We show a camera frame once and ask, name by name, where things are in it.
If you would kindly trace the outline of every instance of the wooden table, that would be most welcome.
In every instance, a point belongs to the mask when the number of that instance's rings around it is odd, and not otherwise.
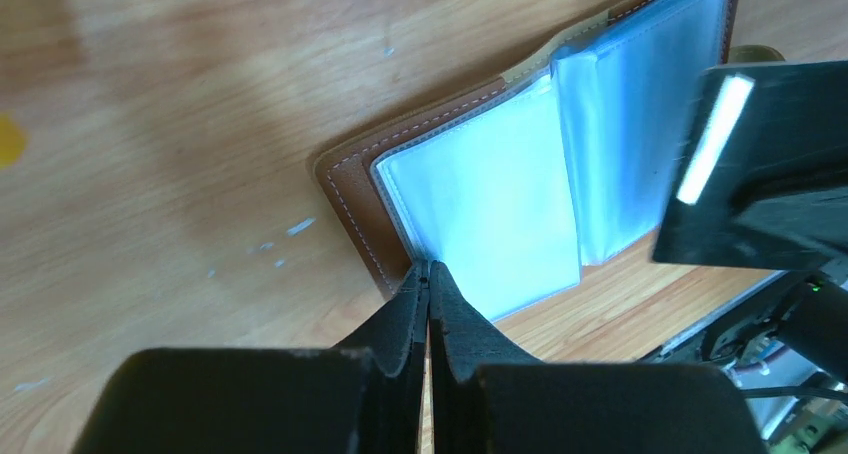
[[[134,351],[351,331],[382,298],[314,156],[600,1],[0,0],[0,112],[30,136],[0,172],[0,452],[67,452]],[[734,42],[845,56],[842,1],[741,0]],[[546,359],[628,359],[762,276],[647,249],[499,326]]]

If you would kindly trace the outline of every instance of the wallet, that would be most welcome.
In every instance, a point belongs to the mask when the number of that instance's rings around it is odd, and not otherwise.
[[[498,319],[654,229],[735,6],[611,2],[489,82],[322,154],[315,175],[381,291],[438,260]]]

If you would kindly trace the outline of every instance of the wire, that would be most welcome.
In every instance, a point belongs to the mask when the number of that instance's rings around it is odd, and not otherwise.
[[[748,399],[762,399],[767,397],[819,397],[840,401],[848,405],[848,392],[834,391],[833,389],[826,389],[824,387],[785,386],[742,389],[742,395]]]

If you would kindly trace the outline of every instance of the brown leather wallet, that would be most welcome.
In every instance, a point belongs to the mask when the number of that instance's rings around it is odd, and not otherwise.
[[[353,240],[377,286],[388,298],[400,285],[412,261],[383,205],[371,165],[386,151],[457,120],[482,104],[508,98],[510,90],[550,62],[567,42],[621,21],[654,0],[619,0],[601,6],[587,19],[571,21],[530,57],[493,77],[442,101],[422,107],[364,132],[323,153],[315,176]],[[737,0],[727,0],[722,50],[726,59]]]

